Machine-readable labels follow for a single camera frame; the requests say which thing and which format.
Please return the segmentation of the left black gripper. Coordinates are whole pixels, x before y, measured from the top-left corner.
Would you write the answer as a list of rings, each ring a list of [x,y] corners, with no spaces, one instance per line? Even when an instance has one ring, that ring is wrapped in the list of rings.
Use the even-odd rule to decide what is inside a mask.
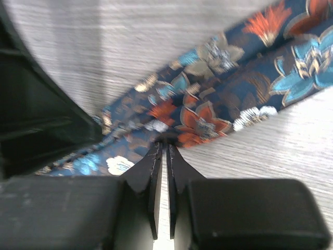
[[[42,69],[1,7],[1,178],[99,142],[100,125]]]

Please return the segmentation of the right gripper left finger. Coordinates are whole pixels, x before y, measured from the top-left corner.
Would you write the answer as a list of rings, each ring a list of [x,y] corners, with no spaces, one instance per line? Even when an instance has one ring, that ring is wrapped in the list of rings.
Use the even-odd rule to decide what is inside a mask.
[[[20,176],[1,183],[1,249],[152,249],[162,145],[119,176]]]

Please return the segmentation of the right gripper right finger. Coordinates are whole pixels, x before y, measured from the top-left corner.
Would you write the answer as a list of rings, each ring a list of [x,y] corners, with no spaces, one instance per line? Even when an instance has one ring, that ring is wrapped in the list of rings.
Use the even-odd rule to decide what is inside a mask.
[[[316,200],[296,179],[209,179],[166,150],[175,249],[328,249]]]

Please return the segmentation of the floral navy necktie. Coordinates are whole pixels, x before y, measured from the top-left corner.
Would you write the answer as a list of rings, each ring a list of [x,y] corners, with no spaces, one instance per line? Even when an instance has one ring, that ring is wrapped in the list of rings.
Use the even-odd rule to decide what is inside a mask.
[[[101,142],[38,175],[118,176],[158,140],[211,142],[332,86],[332,1],[279,1],[141,80],[96,121]]]

